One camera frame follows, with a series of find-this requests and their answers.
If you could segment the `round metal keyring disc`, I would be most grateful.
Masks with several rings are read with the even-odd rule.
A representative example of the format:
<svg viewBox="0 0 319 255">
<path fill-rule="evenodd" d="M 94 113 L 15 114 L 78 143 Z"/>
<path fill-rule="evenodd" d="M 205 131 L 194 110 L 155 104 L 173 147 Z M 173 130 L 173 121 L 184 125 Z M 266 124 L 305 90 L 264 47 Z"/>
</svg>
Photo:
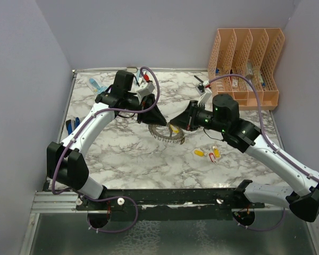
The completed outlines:
<svg viewBox="0 0 319 255">
<path fill-rule="evenodd" d="M 172 133 L 170 130 L 170 125 L 170 123 L 168 123 L 166 126 L 149 125 L 148 130 L 150 134 L 159 141 L 166 143 L 178 143 L 182 145 L 185 142 L 184 131 L 180 128 L 180 133 Z"/>
</svg>

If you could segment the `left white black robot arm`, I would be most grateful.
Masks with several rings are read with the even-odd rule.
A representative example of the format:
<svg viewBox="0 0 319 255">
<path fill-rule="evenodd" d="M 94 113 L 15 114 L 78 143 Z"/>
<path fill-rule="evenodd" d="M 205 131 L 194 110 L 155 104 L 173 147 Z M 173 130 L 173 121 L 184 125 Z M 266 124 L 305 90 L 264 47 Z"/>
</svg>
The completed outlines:
<svg viewBox="0 0 319 255">
<path fill-rule="evenodd" d="M 107 197 L 105 187 L 89 175 L 85 162 L 88 149 L 103 129 L 121 112 L 137 115 L 139 123 L 166 126 L 167 121 L 157 107 L 160 94 L 153 94 L 160 85 L 154 72 L 147 68 L 151 76 L 144 75 L 145 83 L 136 92 L 131 92 L 134 75 L 119 70 L 109 90 L 98 94 L 89 114 L 68 137 L 60 143 L 51 142 L 47 147 L 47 175 L 52 179 L 52 193 L 61 194 L 55 183 L 66 185 L 86 197 L 94 209 L 105 207 Z"/>
</svg>

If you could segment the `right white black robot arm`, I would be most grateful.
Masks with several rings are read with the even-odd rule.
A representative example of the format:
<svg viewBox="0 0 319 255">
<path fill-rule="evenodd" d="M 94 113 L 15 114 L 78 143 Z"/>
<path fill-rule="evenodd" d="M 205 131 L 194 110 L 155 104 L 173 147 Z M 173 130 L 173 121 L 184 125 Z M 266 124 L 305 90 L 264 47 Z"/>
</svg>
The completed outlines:
<svg viewBox="0 0 319 255">
<path fill-rule="evenodd" d="M 265 203 L 289 208 L 294 215 L 306 222 L 314 222 L 319 215 L 319 173 L 275 145 L 255 124 L 239 115 L 239 104 L 227 94 L 216 95 L 213 110 L 205 110 L 197 101 L 170 124 L 186 131 L 198 128 L 220 132 L 223 141 L 267 166 L 287 186 L 272 186 L 243 181 L 233 195 L 234 203 L 245 208 L 251 203 Z"/>
</svg>

